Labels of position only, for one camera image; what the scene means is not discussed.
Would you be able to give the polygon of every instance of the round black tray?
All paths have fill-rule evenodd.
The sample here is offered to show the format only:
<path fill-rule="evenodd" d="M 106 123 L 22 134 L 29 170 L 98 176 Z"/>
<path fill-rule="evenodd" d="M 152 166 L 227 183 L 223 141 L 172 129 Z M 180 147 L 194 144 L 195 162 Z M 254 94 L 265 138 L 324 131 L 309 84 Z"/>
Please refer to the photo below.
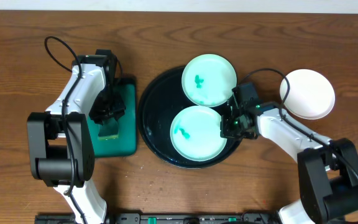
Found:
<path fill-rule="evenodd" d="M 148 85 L 140 98 L 137 112 L 139 131 L 146 145 L 162 160 L 184 168 L 209 167 L 225 160 L 241 141 L 228 139 L 219 155 L 203 162 L 186 159 L 173 147 L 170 139 L 173 119 L 184 108 L 195 105 L 186 97 L 181 87 L 184 69 L 184 66 L 180 66 L 168 70 Z M 223 114 L 228 110 L 225 105 L 213 109 Z"/>

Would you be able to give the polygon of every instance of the round plate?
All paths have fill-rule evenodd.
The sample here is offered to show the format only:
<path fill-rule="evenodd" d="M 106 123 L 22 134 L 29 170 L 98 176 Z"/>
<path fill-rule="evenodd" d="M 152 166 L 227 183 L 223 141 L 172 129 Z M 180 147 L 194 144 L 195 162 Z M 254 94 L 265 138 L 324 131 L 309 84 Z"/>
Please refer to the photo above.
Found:
<path fill-rule="evenodd" d="M 290 93 L 284 104 L 295 116 L 320 119 L 334 108 L 334 88 L 322 74 L 309 69 L 299 69 L 290 72 L 286 78 L 290 82 Z M 287 82 L 283 80 L 280 86 L 281 98 L 286 91 Z"/>
<path fill-rule="evenodd" d="M 220 136 L 221 115 L 205 106 L 191 106 L 172 121 L 170 137 L 173 147 L 192 161 L 215 158 L 226 145 Z"/>
<path fill-rule="evenodd" d="M 228 139 L 221 153 L 207 161 L 192 161 L 173 147 L 170 128 L 175 116 L 189 106 L 195 106 L 184 94 L 181 75 L 185 67 L 168 70 L 153 80 L 142 94 L 137 110 L 140 135 L 146 145 L 159 158 L 178 167 L 203 168 L 225 160 L 240 141 Z M 219 114 L 227 112 L 224 105 L 213 108 Z"/>
<path fill-rule="evenodd" d="M 214 107 L 222 105 L 231 97 L 232 89 L 237 85 L 237 75 L 225 58 L 204 54 L 186 65 L 181 85 L 193 103 Z"/>

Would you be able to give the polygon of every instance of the wooden table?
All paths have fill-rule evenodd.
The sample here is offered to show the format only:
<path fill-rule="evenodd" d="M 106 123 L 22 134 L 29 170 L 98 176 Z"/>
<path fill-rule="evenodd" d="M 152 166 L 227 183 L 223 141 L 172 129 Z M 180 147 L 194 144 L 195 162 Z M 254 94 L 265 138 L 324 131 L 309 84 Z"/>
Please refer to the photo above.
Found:
<path fill-rule="evenodd" d="M 159 73 L 205 53 L 226 57 L 239 77 L 262 67 L 319 71 L 334 86 L 335 107 L 301 122 L 333 139 L 348 137 L 358 150 L 358 15 L 0 11 L 0 223 L 70 211 L 30 174 L 26 119 L 44 111 L 70 76 L 45 52 L 48 35 L 77 54 L 111 49 L 136 76 L 138 99 Z M 51 50 L 71 63 L 61 45 L 51 41 Z M 264 100 L 279 100 L 278 75 L 251 80 Z M 93 179 L 115 212 L 241 213 L 299 198 L 296 164 L 269 140 L 243 141 L 224 162 L 188 170 L 161 161 L 138 137 L 133 156 L 96 162 Z"/>

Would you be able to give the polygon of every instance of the black tray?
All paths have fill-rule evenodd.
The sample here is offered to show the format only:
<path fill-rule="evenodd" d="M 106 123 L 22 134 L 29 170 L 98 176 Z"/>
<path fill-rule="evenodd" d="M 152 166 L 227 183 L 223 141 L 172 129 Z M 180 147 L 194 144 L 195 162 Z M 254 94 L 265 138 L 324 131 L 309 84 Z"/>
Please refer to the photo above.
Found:
<path fill-rule="evenodd" d="M 173 68 L 153 80 L 140 98 L 137 120 L 140 134 L 146 145 L 159 158 L 178 167 L 203 168 L 222 162 L 241 141 L 228 139 L 220 154 L 207 161 L 191 161 L 181 156 L 173 147 L 170 139 L 170 127 L 175 116 L 184 108 L 194 106 L 183 92 L 181 75 L 184 66 Z M 212 108 L 223 114 L 226 104 Z"/>

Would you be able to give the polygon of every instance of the wood grain surface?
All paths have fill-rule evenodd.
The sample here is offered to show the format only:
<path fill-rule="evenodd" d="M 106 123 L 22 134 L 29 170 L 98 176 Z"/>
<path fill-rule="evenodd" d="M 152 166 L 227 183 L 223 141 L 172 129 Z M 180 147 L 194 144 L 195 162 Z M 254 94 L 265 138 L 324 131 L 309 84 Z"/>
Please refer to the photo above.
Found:
<path fill-rule="evenodd" d="M 48 35 L 77 54 L 111 49 L 135 75 L 138 99 L 158 74 L 205 53 L 226 57 L 238 77 L 262 67 L 319 71 L 333 84 L 335 107 L 301 122 L 333 139 L 347 137 L 358 150 L 358 15 L 0 11 L 0 223 L 70 211 L 30 174 L 26 119 L 53 103 L 70 76 L 45 52 Z M 71 63 L 61 45 L 51 42 L 51 50 Z M 278 75 L 251 80 L 264 100 L 279 100 Z M 242 213 L 299 198 L 296 164 L 269 140 L 243 141 L 222 163 L 189 170 L 161 161 L 138 137 L 133 156 L 96 162 L 93 179 L 116 212 Z"/>

